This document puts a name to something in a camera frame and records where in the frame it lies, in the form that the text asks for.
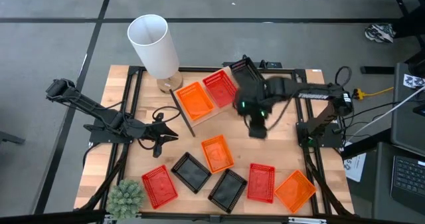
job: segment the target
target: black plastic tray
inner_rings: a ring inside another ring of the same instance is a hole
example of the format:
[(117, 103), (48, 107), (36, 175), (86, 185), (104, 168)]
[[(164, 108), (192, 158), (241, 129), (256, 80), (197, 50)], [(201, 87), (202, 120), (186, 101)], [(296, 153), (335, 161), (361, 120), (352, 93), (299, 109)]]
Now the black plastic tray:
[(171, 172), (195, 194), (211, 176), (211, 172), (188, 152), (177, 161)]
[(231, 213), (248, 182), (230, 169), (226, 169), (212, 189), (208, 199), (227, 213)]
[(249, 87), (258, 81), (264, 80), (264, 77), (258, 72), (254, 63), (249, 57), (246, 57), (234, 64), (229, 65), (234, 79), (240, 87)]

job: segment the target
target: sneaker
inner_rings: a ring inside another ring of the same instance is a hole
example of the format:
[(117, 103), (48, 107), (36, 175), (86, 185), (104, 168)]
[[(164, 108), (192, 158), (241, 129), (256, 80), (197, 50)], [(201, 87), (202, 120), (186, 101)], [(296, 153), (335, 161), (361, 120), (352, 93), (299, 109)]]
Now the sneaker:
[(371, 41), (378, 43), (392, 43), (395, 32), (392, 29), (392, 25), (369, 25), (365, 29), (366, 38)]

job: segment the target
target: green succulent plant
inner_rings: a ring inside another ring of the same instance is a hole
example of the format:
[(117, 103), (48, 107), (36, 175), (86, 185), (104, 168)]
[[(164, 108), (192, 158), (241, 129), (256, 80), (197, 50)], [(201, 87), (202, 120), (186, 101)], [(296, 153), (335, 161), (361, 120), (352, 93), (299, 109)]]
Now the green succulent plant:
[(117, 220), (135, 217), (145, 197), (139, 182), (122, 180), (118, 186), (113, 186), (109, 193), (106, 211)]

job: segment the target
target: yellow cable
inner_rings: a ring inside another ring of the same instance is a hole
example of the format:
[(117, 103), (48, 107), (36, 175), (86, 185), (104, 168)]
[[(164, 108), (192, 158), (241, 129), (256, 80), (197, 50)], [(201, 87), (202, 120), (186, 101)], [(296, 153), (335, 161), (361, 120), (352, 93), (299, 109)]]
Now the yellow cable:
[(382, 90), (382, 91), (379, 91), (379, 92), (376, 92), (376, 93), (373, 93), (373, 94), (363, 94), (363, 96), (375, 96), (375, 95), (378, 95), (378, 94), (382, 94), (383, 92), (390, 91), (390, 90), (392, 90), (393, 88), (394, 88), (394, 87), (387, 88), (387, 89), (384, 89), (384, 90)]

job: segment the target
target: white cylinder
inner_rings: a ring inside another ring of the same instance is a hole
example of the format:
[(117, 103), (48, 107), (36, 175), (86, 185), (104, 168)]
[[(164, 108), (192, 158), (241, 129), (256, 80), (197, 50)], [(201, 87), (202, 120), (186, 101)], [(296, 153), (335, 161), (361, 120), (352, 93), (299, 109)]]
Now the white cylinder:
[(131, 22), (127, 36), (151, 76), (165, 79), (179, 70), (179, 57), (163, 17), (142, 15)]

